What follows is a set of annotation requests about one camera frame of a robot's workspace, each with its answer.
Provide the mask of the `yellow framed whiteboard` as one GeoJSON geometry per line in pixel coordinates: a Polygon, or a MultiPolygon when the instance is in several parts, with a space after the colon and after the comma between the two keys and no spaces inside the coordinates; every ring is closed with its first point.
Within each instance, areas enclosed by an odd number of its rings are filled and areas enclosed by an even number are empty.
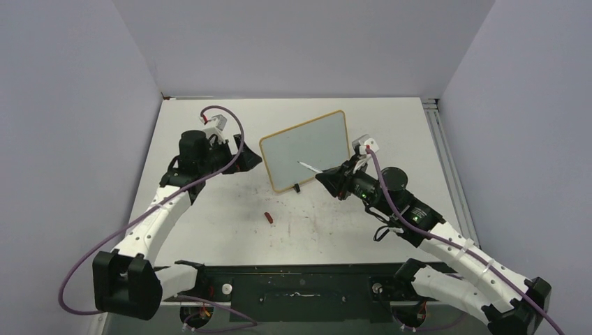
{"type": "Polygon", "coordinates": [[[291,126],[262,137],[259,147],[272,190],[288,191],[314,178],[304,164],[326,170],[350,158],[346,115],[337,110],[291,126]]]}

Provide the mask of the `white red whiteboard marker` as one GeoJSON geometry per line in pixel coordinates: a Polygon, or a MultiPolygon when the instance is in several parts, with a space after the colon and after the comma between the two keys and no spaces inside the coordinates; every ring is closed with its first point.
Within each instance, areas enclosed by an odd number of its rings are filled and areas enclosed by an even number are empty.
{"type": "Polygon", "coordinates": [[[300,165],[302,165],[303,167],[305,167],[306,169],[308,169],[308,170],[310,170],[310,171],[314,172],[315,174],[320,174],[320,173],[323,173],[323,171],[322,171],[322,170],[320,170],[320,169],[318,169],[318,168],[316,168],[316,167],[313,167],[312,165],[309,165],[308,163],[301,162],[301,161],[298,161],[298,163],[299,163],[300,165]]]}

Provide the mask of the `red marker cap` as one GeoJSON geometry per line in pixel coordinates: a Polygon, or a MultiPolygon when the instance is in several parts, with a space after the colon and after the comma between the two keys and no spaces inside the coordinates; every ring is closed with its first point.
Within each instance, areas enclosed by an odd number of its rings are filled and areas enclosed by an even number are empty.
{"type": "Polygon", "coordinates": [[[267,219],[269,224],[273,224],[274,223],[274,219],[272,218],[271,214],[269,212],[265,212],[264,213],[265,218],[267,219]]]}

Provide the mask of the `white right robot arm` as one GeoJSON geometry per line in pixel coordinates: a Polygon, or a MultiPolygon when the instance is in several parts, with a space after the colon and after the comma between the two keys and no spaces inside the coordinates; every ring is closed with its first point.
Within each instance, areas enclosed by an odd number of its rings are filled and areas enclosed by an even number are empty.
{"type": "Polygon", "coordinates": [[[339,167],[318,171],[315,178],[332,197],[359,198],[366,213],[412,246],[439,259],[453,274],[409,259],[395,274],[400,297],[435,299],[478,319],[491,334],[534,334],[548,309],[552,288],[540,277],[526,278],[487,255],[472,239],[416,198],[406,186],[407,174],[386,167],[376,177],[357,168],[353,156],[339,167]]]}

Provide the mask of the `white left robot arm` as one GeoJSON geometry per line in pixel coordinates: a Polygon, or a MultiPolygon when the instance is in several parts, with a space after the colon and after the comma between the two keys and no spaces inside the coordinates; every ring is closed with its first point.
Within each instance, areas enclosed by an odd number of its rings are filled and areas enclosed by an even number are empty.
{"type": "Polygon", "coordinates": [[[110,252],[100,251],[94,257],[94,300],[99,311],[150,320],[162,301],[179,293],[193,301],[207,294],[208,281],[198,275],[201,264],[180,260],[157,266],[155,260],[207,179],[217,172],[247,172],[262,163],[262,157],[242,142],[242,135],[233,138],[236,154],[227,140],[212,131],[182,133],[179,153],[162,176],[148,215],[110,252]]]}

